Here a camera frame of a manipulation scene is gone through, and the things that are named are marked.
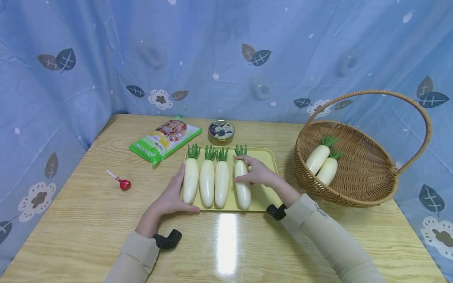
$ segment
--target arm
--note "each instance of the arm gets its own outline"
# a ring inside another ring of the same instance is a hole
[[[323,212],[307,194],[300,195],[281,178],[271,187],[286,207],[287,217],[313,243],[341,282],[385,282],[370,257],[338,222]]]
[[[127,236],[104,283],[145,283],[159,255],[153,236],[161,216],[177,211],[200,212],[200,208],[183,203],[179,198],[184,169],[183,164],[162,195],[145,211],[135,231]]]

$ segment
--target toy radish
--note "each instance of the toy radish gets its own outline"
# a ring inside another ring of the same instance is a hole
[[[186,170],[184,171],[183,181],[183,202],[192,204],[197,194],[198,178],[200,172],[198,170],[197,158],[200,154],[200,148],[198,144],[192,145],[192,148],[187,145],[188,158],[184,162],[186,164]]]
[[[330,147],[337,141],[335,137],[323,136],[323,142],[308,156],[305,164],[313,174],[317,174],[330,154]]]
[[[208,208],[214,203],[214,183],[215,183],[215,168],[214,158],[217,155],[217,150],[206,146],[204,153],[204,161],[201,163],[200,169],[200,195],[203,205]]]
[[[247,145],[239,149],[239,146],[236,145],[235,148],[236,155],[246,155],[247,154]],[[234,177],[243,176],[249,172],[246,161],[236,160],[234,164]],[[243,210],[248,210],[251,203],[251,191],[249,182],[237,182],[236,183],[236,193],[237,200],[239,201],[239,206]]]
[[[337,159],[343,156],[343,152],[341,150],[332,149],[330,151],[330,156],[326,159],[326,162],[322,165],[321,169],[319,170],[316,177],[326,184],[326,186],[330,185],[335,174],[337,174],[338,169],[338,162]]]
[[[216,206],[223,208],[227,201],[228,191],[230,190],[230,168],[227,163],[228,148],[220,149],[217,153],[217,164],[215,172],[215,193],[214,199]]]

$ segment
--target plastic package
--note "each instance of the plastic package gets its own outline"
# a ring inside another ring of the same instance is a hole
[[[202,129],[189,125],[181,116],[176,116],[131,144],[129,149],[156,165],[201,132]]]

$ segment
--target can lid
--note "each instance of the can lid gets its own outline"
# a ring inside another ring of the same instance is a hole
[[[217,140],[228,140],[234,136],[234,126],[226,120],[216,120],[209,124],[208,134]]]

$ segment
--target woven basket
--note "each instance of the woven basket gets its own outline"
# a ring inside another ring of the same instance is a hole
[[[426,134],[417,153],[400,169],[376,141],[347,124],[336,121],[312,120],[327,107],[343,99],[365,94],[385,94],[400,98],[415,107],[423,116]],[[401,175],[426,149],[431,139],[432,126],[428,113],[414,100],[392,91],[356,91],[340,96],[318,107],[299,133],[294,151],[294,170],[304,188],[314,195],[349,207],[372,207],[391,199]],[[318,180],[307,168],[305,160],[321,144],[323,136],[335,136],[333,145],[344,155],[338,160],[338,170],[330,186]]]

